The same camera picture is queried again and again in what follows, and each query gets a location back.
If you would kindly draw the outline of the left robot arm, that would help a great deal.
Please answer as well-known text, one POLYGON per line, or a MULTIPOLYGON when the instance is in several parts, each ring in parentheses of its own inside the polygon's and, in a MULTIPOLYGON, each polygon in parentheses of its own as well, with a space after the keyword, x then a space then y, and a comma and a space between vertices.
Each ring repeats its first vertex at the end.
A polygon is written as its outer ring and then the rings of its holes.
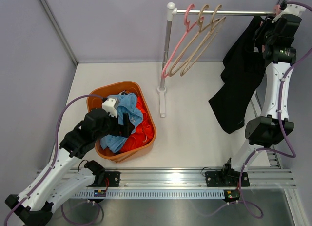
POLYGON ((56 149, 52 161, 20 194, 9 195, 5 203, 27 226, 44 226, 53 213, 71 196, 87 186, 107 184, 105 168, 96 161, 88 161, 84 168, 67 182, 58 186, 63 176, 107 135, 128 138, 134 125, 127 113, 123 123, 102 108, 88 112, 72 131, 68 132, 56 149))

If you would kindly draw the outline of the pink hanger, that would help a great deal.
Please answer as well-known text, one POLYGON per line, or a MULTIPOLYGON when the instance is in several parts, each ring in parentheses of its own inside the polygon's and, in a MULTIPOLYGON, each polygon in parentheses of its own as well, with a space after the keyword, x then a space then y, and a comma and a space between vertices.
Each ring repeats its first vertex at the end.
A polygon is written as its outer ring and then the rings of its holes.
POLYGON ((178 49, 180 48, 181 44, 183 41, 186 39, 188 34, 192 31, 192 29, 197 26, 197 22, 191 23, 189 20, 189 15, 190 12, 195 9, 194 4, 190 4, 187 9, 184 12, 184 19, 183 19, 183 24, 185 26, 185 31, 183 35, 181 36, 180 40, 174 47, 173 51, 171 52, 170 56, 168 56, 169 53, 169 44, 170 44, 170 36, 171 36, 171 28, 172 28, 172 21, 174 15, 178 14, 178 9, 176 8, 175 4, 173 2, 170 2, 167 4, 167 26, 166 26, 166 37, 165 37, 165 49, 164 49, 164 59, 163 59, 163 64, 162 64, 162 71, 160 74, 161 79, 165 79, 169 75, 172 75, 173 73, 170 73, 167 71, 167 68, 173 58, 175 57, 178 49))
POLYGON ((272 20, 281 12, 280 5, 275 5, 273 8, 274 15, 265 18, 264 22, 261 24, 262 30, 262 53, 265 52, 265 46, 267 42, 267 35, 271 32, 273 28, 272 20))

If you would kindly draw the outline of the beige hanger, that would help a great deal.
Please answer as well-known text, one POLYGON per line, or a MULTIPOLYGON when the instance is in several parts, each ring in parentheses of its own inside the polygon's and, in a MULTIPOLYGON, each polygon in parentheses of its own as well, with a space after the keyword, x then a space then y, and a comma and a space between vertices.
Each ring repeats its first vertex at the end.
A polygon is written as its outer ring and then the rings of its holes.
POLYGON ((198 26, 198 30, 195 33, 195 35, 192 37, 192 39, 189 41, 189 43, 184 47, 184 49, 182 50, 182 52, 179 54, 179 56, 175 59, 174 63, 171 65, 171 68, 169 69, 170 73, 173 73, 172 75, 169 75, 169 77, 172 77, 174 74, 176 74, 180 69, 181 69, 181 65, 179 67, 177 67, 175 69, 175 66, 179 63, 179 61, 181 60, 181 58, 185 55, 185 53, 187 52, 188 48, 192 45, 192 43, 196 40, 196 38, 200 35, 199 34, 199 30, 200 28, 204 29, 206 26, 203 27, 203 22, 204 22, 204 17, 203 17, 203 12, 208 10, 209 5, 206 4, 204 5, 199 13, 198 13, 198 17, 197 17, 197 26, 198 26))
POLYGON ((183 70, 180 72, 180 76, 184 76, 197 62, 199 57, 206 51, 206 49, 211 45, 215 37, 218 35, 219 31, 222 29, 225 23, 226 16, 221 18, 216 18, 217 12, 222 9, 222 5, 219 4, 212 13, 209 24, 204 28, 200 28, 199 34, 208 28, 207 34, 203 37, 202 41, 195 49, 195 51, 190 55, 190 57, 181 65, 183 70))

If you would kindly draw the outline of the light blue shorts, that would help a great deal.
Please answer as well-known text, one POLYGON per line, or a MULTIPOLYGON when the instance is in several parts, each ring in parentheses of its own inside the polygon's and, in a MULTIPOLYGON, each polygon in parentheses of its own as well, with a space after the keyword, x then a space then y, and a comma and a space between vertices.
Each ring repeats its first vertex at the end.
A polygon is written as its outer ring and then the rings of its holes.
MULTIPOLYGON (((117 115, 118 123, 123 125, 123 113, 126 113, 129 116, 131 124, 134 126, 130 134, 134 134, 136 128, 143 122, 143 113, 137 108, 137 96, 134 93, 127 95, 110 95, 104 103, 106 104, 110 99, 114 99, 117 102, 115 114, 117 115)), ((100 140, 100 144, 108 147, 113 153, 117 153, 121 150, 127 139, 128 138, 122 136, 107 135, 100 140)))

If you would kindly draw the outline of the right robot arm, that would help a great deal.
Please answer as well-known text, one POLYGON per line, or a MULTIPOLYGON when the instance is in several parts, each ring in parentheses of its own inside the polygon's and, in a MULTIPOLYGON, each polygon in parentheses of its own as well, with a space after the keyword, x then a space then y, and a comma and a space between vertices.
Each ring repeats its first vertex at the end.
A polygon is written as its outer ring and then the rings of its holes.
POLYGON ((301 21, 299 14, 284 13, 265 18, 256 30, 253 41, 263 47, 266 67, 264 105, 260 115, 247 123, 242 147, 218 173, 219 184, 248 186, 249 164, 293 131, 294 123, 289 121, 287 109, 290 77, 296 62, 296 49, 291 44, 301 21))

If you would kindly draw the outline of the black shorts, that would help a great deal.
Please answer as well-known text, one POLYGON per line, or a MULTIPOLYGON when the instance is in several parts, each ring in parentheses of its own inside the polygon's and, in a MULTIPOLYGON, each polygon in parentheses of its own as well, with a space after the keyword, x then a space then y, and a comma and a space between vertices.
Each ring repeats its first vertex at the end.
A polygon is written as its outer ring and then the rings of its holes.
POLYGON ((221 128, 228 134, 244 126, 246 110, 265 73, 262 44, 254 42, 263 19, 255 16, 223 59, 224 85, 209 99, 221 128))

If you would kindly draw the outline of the bright orange shorts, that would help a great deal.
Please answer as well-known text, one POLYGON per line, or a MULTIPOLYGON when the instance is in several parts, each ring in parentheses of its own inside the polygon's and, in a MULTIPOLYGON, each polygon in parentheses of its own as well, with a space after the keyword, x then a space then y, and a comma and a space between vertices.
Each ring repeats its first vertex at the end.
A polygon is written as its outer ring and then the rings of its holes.
POLYGON ((141 97, 137 98, 137 109, 142 112, 143 121, 136 127, 136 131, 132 134, 125 142, 125 144, 120 149, 120 153, 128 152, 136 148, 140 148, 154 137, 154 131, 151 124, 148 121, 148 116, 146 110, 143 106, 143 100, 141 97))

